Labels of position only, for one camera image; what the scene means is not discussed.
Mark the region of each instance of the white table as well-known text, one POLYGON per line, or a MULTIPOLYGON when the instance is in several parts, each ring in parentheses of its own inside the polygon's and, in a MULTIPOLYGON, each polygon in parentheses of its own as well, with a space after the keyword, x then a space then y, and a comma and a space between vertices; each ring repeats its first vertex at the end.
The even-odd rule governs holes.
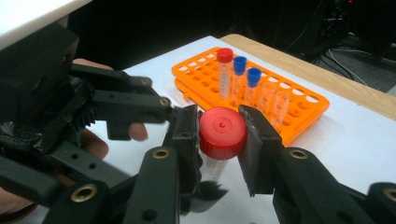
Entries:
MULTIPOLYGON (((254 63, 325 96, 331 102, 318 123, 293 145, 313 152, 340 183, 362 193, 367 193, 369 186, 374 182, 396 183, 395 120, 326 91, 212 36, 133 66, 126 72, 131 76, 150 77, 154 90, 170 98, 173 105, 191 105, 193 102, 185 101, 182 93, 176 88, 171 67, 217 46, 232 48, 236 54, 246 56, 254 63)), ((144 153, 162 144, 167 124, 148 124, 147 127, 149 139, 142 143, 106 140, 110 152, 105 161, 130 175, 135 175, 144 153)), ((106 125, 103 122, 97 122, 90 129, 106 139, 106 125)), ((278 223, 272 196, 248 196, 237 158, 227 164, 219 182, 229 190, 226 196, 205 213, 181 217, 180 223, 278 223)), ((31 218, 42 215, 44 211, 45 209, 38 209, 31 218)))

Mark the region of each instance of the human hand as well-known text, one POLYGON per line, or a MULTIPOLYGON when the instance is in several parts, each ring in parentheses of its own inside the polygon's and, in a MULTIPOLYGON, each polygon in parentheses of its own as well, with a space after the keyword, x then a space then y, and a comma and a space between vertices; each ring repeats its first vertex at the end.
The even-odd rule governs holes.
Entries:
MULTIPOLYGON (((73 63, 113 70, 107 65, 90 62, 84 59, 76 59, 73 61, 73 63)), ((143 123, 132 123, 129 126, 128 133, 131 138, 136 141, 144 141, 148 138, 146 126, 143 123)), ((99 138, 96 134, 92 133, 89 130, 85 129, 82 131, 80 142, 82 149, 86 150, 87 152, 91 153, 93 156, 99 159, 103 159, 108 152, 108 146, 106 142, 104 142, 101 138, 99 138)), ((74 183, 73 180, 59 174, 56 171, 49 172, 49 175, 58 178, 66 186, 70 186, 74 183)), ((0 222, 3 219, 6 220, 7 215, 19 212, 30 205, 33 205, 33 203, 0 188, 0 222)))

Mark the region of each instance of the blue cap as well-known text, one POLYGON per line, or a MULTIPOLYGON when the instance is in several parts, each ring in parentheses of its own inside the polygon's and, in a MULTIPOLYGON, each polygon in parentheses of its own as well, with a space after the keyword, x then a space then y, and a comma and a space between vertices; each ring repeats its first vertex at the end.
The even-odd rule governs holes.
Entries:
POLYGON ((237 76, 241 76, 245 73, 247 68, 247 58, 243 56, 237 56, 233 58, 233 72, 237 76))
POLYGON ((262 70, 251 67, 247 70, 247 84, 249 87, 257 87, 260 78, 262 77, 262 70))

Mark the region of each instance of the clear plastic tube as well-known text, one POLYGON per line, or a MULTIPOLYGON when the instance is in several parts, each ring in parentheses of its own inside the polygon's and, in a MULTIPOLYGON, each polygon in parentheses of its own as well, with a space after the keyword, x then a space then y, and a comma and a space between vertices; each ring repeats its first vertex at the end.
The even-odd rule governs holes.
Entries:
POLYGON ((290 102, 290 94, 284 91, 279 91, 275 94, 274 107, 272 109, 270 123, 279 132, 280 127, 285 118, 290 102))
POLYGON ((214 107, 200 117, 199 128, 201 180, 218 182, 227 161, 245 145, 245 120, 231 108, 214 107))
POLYGON ((269 118, 269 115, 271 113, 271 109, 269 108, 269 106, 274 98, 276 84, 266 81, 260 85, 260 88, 262 92, 260 94, 261 98, 259 100, 258 109, 264 114, 265 117, 269 118))
POLYGON ((231 63, 219 63, 219 92, 224 100, 230 97, 230 71, 231 63))
POLYGON ((220 98, 228 100, 230 97, 230 74, 233 61, 233 51, 223 48, 218 50, 219 62, 219 93, 220 98))
POLYGON ((247 58, 237 56, 233 58, 233 78, 231 86, 231 101, 230 105, 238 107, 243 100, 243 83, 244 74, 247 65, 247 58))
POLYGON ((247 70, 247 87, 245 90, 245 105, 255 107, 257 102, 254 101, 257 85, 262 77, 262 70, 251 67, 247 70))
POLYGON ((201 181, 219 182, 222 172, 224 171, 227 161, 220 161, 206 156, 205 153, 200 151, 203 164, 201 167, 201 181))

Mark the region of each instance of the table surface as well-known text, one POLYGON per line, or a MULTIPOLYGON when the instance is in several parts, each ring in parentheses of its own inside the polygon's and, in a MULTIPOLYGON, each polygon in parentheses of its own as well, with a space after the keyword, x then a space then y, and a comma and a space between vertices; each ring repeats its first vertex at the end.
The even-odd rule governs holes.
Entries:
POLYGON ((338 76, 242 35, 226 35, 222 41, 312 82, 321 88, 396 120, 396 97, 338 76))
MULTIPOLYGON (((238 55, 266 67, 312 91, 331 103, 310 130, 294 147, 313 152, 342 184, 366 193, 374 182, 396 183, 395 99, 385 93, 362 86, 331 72, 305 63, 282 52, 265 47, 241 35, 213 36, 194 41, 159 57, 138 64, 125 72, 153 80, 153 89, 168 97, 173 105, 194 104, 183 98, 174 84, 174 64, 214 47, 228 47, 238 55)), ((160 146, 167 124, 147 124, 149 139, 145 142, 106 140, 106 124, 96 122, 90 129, 106 140, 110 152, 105 161, 123 172, 137 174, 147 150, 160 146)), ((271 195, 248 196, 236 158, 229 160, 219 183, 229 192, 202 214, 190 213, 180 223, 278 223, 271 195)), ((39 208, 22 223, 40 223, 45 208, 39 208)))

